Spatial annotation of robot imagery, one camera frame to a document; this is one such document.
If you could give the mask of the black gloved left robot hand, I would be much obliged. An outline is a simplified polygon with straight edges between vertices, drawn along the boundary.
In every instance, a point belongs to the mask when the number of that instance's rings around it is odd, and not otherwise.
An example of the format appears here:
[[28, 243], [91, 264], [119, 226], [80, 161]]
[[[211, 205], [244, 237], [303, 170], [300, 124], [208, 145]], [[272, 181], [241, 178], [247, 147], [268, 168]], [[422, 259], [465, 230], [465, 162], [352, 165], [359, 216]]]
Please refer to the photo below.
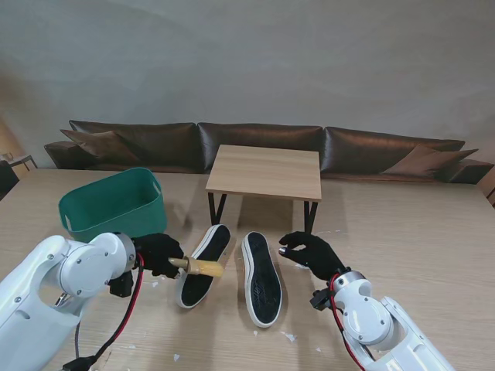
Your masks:
[[151, 271], [155, 277], [176, 278], [179, 268], [173, 266], [169, 258], [184, 258], [183, 250], [177, 240], [164, 233], [153, 233], [131, 240], [135, 251], [144, 260], [145, 270]]

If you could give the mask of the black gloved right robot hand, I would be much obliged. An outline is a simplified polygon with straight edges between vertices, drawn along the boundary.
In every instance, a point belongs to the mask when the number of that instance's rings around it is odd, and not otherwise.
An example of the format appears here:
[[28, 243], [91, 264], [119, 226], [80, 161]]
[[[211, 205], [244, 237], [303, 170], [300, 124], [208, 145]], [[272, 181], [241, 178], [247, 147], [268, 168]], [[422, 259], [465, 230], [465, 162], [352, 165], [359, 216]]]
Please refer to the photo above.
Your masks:
[[333, 248], [318, 236], [297, 231], [286, 234], [279, 243], [281, 256], [307, 267], [320, 280], [330, 281], [346, 271]]

